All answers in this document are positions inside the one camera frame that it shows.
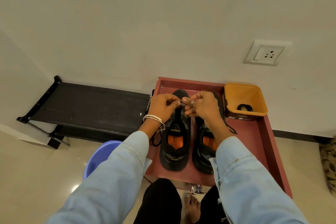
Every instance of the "silver ring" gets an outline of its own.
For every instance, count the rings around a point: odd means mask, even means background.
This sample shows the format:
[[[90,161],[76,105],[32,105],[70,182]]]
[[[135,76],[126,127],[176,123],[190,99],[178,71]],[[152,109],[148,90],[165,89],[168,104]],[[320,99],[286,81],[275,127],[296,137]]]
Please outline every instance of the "silver ring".
[[[193,103],[194,103],[194,102],[197,102],[197,101],[196,101],[196,100],[193,100],[193,101],[190,103],[190,105],[191,105],[192,108],[194,108],[194,107],[193,107]]]

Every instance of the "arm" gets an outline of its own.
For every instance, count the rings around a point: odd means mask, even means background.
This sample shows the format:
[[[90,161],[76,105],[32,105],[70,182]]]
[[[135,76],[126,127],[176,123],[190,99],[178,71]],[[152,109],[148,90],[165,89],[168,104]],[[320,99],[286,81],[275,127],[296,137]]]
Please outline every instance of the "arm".
[[[149,114],[167,121],[179,105],[179,99],[174,95],[158,95],[151,99]],[[159,126],[156,120],[147,119],[139,131],[123,141],[68,197],[47,224],[123,223],[134,206],[142,177],[152,162],[146,159],[148,139]]]
[[[211,158],[216,185],[226,215],[234,224],[308,223],[267,169],[234,137],[218,111],[211,92],[200,92],[182,101],[187,115],[200,116],[219,146]]]

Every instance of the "electrical outlet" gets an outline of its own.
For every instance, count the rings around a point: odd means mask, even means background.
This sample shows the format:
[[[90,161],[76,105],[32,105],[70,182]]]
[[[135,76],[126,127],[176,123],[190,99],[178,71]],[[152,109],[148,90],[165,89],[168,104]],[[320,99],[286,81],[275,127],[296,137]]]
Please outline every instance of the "electrical outlet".
[[[280,55],[283,58],[289,52],[292,42],[255,40],[246,56],[245,64],[276,66],[279,64]]]

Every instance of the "person's left hand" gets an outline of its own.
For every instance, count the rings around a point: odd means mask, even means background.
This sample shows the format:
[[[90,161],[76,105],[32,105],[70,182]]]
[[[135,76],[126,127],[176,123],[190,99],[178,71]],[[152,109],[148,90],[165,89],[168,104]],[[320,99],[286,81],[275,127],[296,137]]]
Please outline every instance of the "person's left hand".
[[[163,122],[166,122],[173,111],[180,105],[181,99],[177,96],[173,94],[159,94],[150,99],[148,114],[155,115]]]

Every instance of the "shoe insole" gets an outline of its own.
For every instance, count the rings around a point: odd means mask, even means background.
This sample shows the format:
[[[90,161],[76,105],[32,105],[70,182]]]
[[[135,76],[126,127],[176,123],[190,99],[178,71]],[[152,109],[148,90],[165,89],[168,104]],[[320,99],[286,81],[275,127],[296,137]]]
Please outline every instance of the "shoe insole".
[[[177,150],[178,148],[183,147],[183,136],[168,135],[168,143]]]
[[[214,138],[208,137],[208,136],[204,136],[203,137],[203,143],[210,147],[212,150],[216,151],[218,146],[216,144],[216,141]]]

